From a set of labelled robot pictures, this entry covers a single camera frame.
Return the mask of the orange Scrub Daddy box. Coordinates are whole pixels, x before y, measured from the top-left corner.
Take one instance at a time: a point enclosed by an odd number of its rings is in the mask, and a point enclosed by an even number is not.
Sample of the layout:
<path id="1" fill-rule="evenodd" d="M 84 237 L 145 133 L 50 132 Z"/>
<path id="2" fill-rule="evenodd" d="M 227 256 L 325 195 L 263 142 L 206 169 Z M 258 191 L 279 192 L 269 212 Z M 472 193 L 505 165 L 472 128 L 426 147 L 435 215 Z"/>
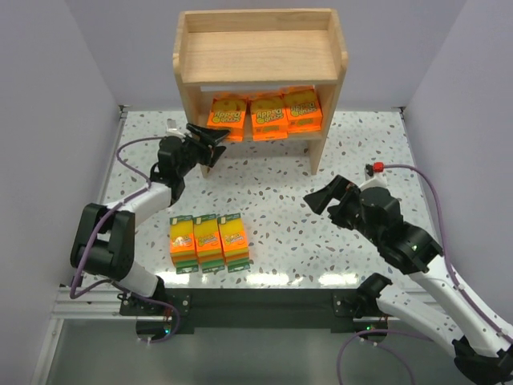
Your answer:
<path id="1" fill-rule="evenodd" d="M 319 132 L 323 119 L 314 86 L 291 86 L 281 89 L 289 122 L 288 133 Z"/>
<path id="2" fill-rule="evenodd" d="M 212 99 L 207 128 L 229 130 L 227 140 L 241 142 L 244 139 L 247 109 L 248 98 L 246 95 L 229 92 L 217 93 Z"/>
<path id="3" fill-rule="evenodd" d="M 280 92 L 269 91 L 250 95 L 249 110 L 254 141 L 288 138 L 289 121 Z"/>

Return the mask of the Sponge Daddy sponge pack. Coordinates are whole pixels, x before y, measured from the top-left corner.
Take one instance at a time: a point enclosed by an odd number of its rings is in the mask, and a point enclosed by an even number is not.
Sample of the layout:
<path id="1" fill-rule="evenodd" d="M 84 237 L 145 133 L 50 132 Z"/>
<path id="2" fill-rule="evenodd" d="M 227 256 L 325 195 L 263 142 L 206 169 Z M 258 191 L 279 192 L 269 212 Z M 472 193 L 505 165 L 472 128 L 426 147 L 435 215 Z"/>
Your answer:
<path id="1" fill-rule="evenodd" d="M 193 216 L 170 219 L 170 257 L 177 274 L 197 272 L 199 268 L 194 238 Z"/>
<path id="2" fill-rule="evenodd" d="M 248 237 L 239 213 L 217 218 L 225 265 L 229 273 L 250 267 Z"/>
<path id="3" fill-rule="evenodd" d="M 223 270 L 224 255 L 215 213 L 193 218 L 196 256 L 204 274 Z"/>

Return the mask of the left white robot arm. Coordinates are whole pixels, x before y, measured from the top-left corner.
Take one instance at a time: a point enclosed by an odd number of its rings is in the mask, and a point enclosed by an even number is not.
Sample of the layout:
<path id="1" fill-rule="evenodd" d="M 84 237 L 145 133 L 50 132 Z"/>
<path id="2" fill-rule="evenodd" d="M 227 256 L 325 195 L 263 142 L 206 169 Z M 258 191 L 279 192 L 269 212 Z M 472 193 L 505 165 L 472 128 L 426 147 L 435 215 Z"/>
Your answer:
<path id="1" fill-rule="evenodd" d="M 86 205 L 71 249 L 75 277 L 70 297 L 76 299 L 83 273 L 100 276 L 125 293 L 155 306 L 168 306 L 164 281 L 135 261 L 135 230 L 181 197 L 184 178 L 196 166 L 212 168 L 223 155 L 228 130 L 188 123 L 187 133 L 158 137 L 157 161 L 134 193 L 108 205 Z"/>

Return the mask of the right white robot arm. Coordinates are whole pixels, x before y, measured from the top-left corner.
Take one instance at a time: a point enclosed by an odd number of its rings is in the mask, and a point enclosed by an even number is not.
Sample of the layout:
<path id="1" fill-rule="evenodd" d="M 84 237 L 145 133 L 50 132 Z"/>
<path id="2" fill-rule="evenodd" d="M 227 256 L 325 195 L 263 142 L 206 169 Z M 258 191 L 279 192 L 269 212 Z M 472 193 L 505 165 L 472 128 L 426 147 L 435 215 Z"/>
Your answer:
<path id="1" fill-rule="evenodd" d="M 361 307 L 413 327 L 441 347 L 474 384 L 511 381 L 512 325 L 447 266 L 442 247 L 426 230 L 404 220 L 384 177 L 373 175 L 355 185 L 336 176 L 304 200 L 316 214 L 327 211 L 336 226 L 359 232 L 385 262 L 419 284 L 441 309 L 412 298 L 381 274 L 372 274 L 358 287 Z"/>

